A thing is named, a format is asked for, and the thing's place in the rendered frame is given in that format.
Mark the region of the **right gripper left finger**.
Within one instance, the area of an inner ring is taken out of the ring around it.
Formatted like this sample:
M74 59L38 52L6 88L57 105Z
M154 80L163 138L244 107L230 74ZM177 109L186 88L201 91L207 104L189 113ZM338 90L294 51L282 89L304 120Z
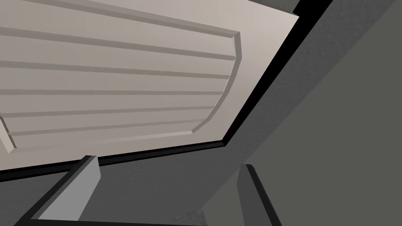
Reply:
M98 158L84 156L21 218L18 224L76 224L101 178Z

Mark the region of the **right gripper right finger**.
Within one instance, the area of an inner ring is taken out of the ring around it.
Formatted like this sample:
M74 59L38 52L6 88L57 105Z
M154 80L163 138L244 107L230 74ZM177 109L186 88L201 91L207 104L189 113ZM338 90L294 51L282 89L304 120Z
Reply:
M244 226L282 226L251 164L240 165L237 188Z

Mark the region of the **beige panelled door leaf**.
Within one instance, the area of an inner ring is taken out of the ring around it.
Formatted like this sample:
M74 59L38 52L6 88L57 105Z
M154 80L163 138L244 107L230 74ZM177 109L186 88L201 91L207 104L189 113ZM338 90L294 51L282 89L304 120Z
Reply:
M222 140L298 19L249 0L0 0L0 170Z

